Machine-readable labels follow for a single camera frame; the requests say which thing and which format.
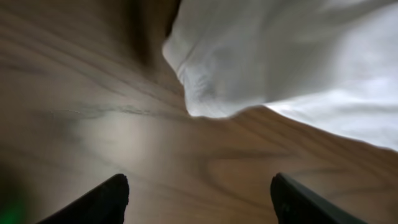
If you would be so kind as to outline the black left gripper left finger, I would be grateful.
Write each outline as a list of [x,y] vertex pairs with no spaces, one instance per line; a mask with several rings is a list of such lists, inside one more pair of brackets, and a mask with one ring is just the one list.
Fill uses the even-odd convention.
[[123,224],[128,203],[127,177],[116,174],[38,224]]

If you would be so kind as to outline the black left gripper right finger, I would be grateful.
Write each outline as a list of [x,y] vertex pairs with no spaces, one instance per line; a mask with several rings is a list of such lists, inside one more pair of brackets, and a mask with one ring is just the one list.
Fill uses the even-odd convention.
[[270,193],[279,224],[366,224],[283,173],[272,178]]

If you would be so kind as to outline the white t-shirt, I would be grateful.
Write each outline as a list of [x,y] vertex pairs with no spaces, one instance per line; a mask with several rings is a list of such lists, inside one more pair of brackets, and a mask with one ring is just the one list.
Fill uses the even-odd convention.
[[396,1],[182,1],[162,53],[193,117],[265,106],[397,149]]

